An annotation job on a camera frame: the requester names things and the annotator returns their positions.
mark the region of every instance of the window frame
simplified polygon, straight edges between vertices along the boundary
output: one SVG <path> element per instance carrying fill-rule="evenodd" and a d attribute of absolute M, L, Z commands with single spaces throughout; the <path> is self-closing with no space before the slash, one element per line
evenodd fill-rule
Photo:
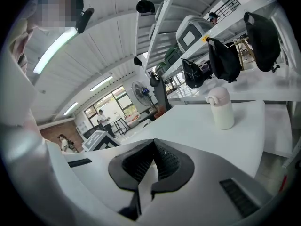
<path fill-rule="evenodd" d="M 123 86 L 121 85 L 121 86 L 119 86 L 117 89 L 115 89 L 115 90 L 111 91 L 110 93 L 104 95 L 104 96 L 101 97 L 98 101 L 96 101 L 92 106 L 90 106 L 89 108 L 93 107 L 93 108 L 95 109 L 95 111 L 96 111 L 96 113 L 94 113 L 94 114 L 91 115 L 90 117 L 88 117 L 87 114 L 86 114 L 86 110 L 89 109 L 89 108 L 87 108 L 86 110 L 84 110 L 85 116 L 88 118 L 89 122 L 91 123 L 91 125 L 92 125 L 93 127 L 94 127 L 94 125 L 93 125 L 93 123 L 92 123 L 92 121 L 91 121 L 91 118 L 94 117 L 95 115 L 98 115 L 98 112 L 97 112 L 97 109 L 96 109 L 96 107 L 95 107 L 95 104 L 97 104 L 99 101 L 101 101 L 103 98 L 105 98 L 105 97 L 108 96 L 109 94 L 112 94 L 113 98 L 115 99 L 115 101 L 117 102 L 117 104 L 118 104 L 118 106 L 120 107 L 121 111 L 123 112 L 123 115 L 125 115 L 124 111 L 125 111 L 127 108 L 129 108 L 130 106 L 133 105 L 133 102 L 132 102 L 130 96 L 128 96 L 128 94 L 127 94 L 126 90 L 124 89 L 124 87 L 123 87 L 123 89 L 124 89 L 125 93 L 124 93 L 123 95 L 119 96 L 118 98 L 116 98 L 116 97 L 114 96 L 113 92 L 116 91 L 116 90 L 118 90 L 118 89 L 121 88 L 121 87 L 123 87 Z M 127 105 L 126 107 L 122 108 L 121 104 L 119 103 L 119 100 L 120 100 L 121 98 L 123 98 L 124 96 L 128 96 L 129 100 L 131 101 L 131 104 L 129 104 L 129 105 Z"/>

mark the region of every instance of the black cap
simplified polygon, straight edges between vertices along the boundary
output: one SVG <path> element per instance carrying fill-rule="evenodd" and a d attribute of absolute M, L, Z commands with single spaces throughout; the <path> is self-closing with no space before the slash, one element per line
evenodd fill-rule
<path fill-rule="evenodd" d="M 220 17 L 220 16 L 218 16 L 216 13 L 213 13 L 213 12 L 211 12 L 211 13 L 209 13 L 209 18 L 210 19 L 212 19 L 212 18 L 218 18 L 218 17 Z"/>
<path fill-rule="evenodd" d="M 142 62 L 140 59 L 138 59 L 138 57 L 134 57 L 134 64 L 138 66 L 142 66 Z"/>
<path fill-rule="evenodd" d="M 190 88 L 198 88 L 203 85 L 204 83 L 204 75 L 201 69 L 193 62 L 182 59 L 183 69 L 186 84 Z"/>

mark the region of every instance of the black backpack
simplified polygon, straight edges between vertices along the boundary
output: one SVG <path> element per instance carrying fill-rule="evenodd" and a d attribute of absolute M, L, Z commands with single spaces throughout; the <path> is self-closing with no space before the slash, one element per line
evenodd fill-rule
<path fill-rule="evenodd" d="M 138 66 L 142 66 L 142 62 L 140 59 L 138 59 L 137 57 L 134 58 L 134 64 L 138 65 Z"/>
<path fill-rule="evenodd" d="M 136 10 L 138 13 L 155 13 L 155 5 L 150 1 L 142 0 L 137 3 Z"/>
<path fill-rule="evenodd" d="M 204 75 L 201 69 L 193 62 L 182 59 L 186 84 L 190 88 L 198 88 L 204 83 Z"/>
<path fill-rule="evenodd" d="M 208 38 L 207 41 L 212 73 L 229 83 L 236 81 L 241 66 L 232 51 L 216 39 Z"/>
<path fill-rule="evenodd" d="M 279 67 L 273 69 L 274 62 L 280 55 L 280 44 L 273 22 L 249 12 L 245 13 L 244 22 L 258 68 L 264 72 L 274 72 Z"/>

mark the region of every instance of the white table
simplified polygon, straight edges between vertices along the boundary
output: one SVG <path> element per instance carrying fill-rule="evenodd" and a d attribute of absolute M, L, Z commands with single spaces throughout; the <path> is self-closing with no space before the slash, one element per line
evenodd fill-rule
<path fill-rule="evenodd" d="M 264 102 L 233 104 L 235 124 L 216 128 L 210 105 L 176 105 L 123 145 L 158 138 L 214 153 L 255 177 L 264 146 Z"/>
<path fill-rule="evenodd" d="M 196 89 L 181 86 L 167 98 L 171 104 L 179 101 L 206 101 L 205 97 L 212 88 L 223 86 L 227 88 L 232 101 L 301 101 L 301 76 L 285 64 L 280 66 L 275 73 L 262 72 L 258 68 L 241 71 L 233 83 L 212 78 Z"/>

